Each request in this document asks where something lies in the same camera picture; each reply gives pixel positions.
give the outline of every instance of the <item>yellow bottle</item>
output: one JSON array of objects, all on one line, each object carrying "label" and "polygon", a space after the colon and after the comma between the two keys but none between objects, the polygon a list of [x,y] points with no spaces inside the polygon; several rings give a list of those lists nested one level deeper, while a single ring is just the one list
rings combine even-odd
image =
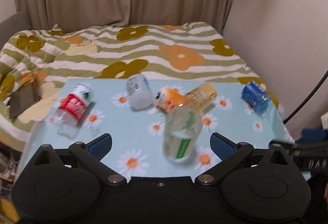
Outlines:
[{"label": "yellow bottle", "polygon": [[203,83],[185,94],[185,97],[192,101],[194,110],[198,112],[207,108],[217,96],[214,86],[210,83]]}]

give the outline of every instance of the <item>bed sheet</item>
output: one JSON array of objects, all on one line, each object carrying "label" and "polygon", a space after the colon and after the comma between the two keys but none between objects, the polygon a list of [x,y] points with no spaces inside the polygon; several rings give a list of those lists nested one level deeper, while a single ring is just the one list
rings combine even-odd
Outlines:
[{"label": "bed sheet", "polygon": [[[59,103],[58,94],[68,79],[124,79],[139,72],[161,80],[239,84],[255,80],[266,89],[263,80],[205,22],[93,26],[68,34],[57,25],[49,31],[22,31],[0,52],[0,141],[22,150],[36,121]],[[6,98],[32,79],[39,87],[40,101],[10,120]],[[278,101],[267,92],[277,107]]]}]

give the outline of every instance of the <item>metal screw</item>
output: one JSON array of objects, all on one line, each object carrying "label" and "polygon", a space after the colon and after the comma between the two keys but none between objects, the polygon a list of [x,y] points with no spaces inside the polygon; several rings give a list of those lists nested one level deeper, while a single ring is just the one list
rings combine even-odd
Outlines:
[{"label": "metal screw", "polygon": [[119,183],[124,180],[123,176],[119,174],[112,174],[108,176],[107,180],[112,183]]},{"label": "metal screw", "polygon": [[209,183],[209,182],[214,181],[214,177],[209,174],[202,174],[198,177],[198,180],[203,183]]}]

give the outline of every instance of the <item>red label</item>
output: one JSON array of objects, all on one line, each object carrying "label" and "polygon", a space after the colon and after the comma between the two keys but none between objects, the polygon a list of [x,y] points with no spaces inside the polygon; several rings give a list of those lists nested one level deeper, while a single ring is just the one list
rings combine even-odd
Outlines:
[{"label": "red label", "polygon": [[75,95],[69,94],[63,101],[60,103],[59,109],[64,109],[70,114],[72,114],[77,121],[81,119],[85,111],[87,110],[84,103]]}]

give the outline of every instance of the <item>black cable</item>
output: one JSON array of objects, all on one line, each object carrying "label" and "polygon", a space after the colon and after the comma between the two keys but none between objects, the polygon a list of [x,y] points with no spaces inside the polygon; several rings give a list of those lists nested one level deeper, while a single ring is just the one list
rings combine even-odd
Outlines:
[{"label": "black cable", "polygon": [[317,86],[312,90],[312,92],[304,99],[304,101],[293,111],[292,114],[290,114],[283,123],[286,124],[294,115],[306,104],[307,101],[310,100],[310,98],[314,95],[314,93],[320,88],[320,86],[324,83],[324,81],[328,77],[328,71],[326,74],[321,78],[320,82],[318,82]]}]

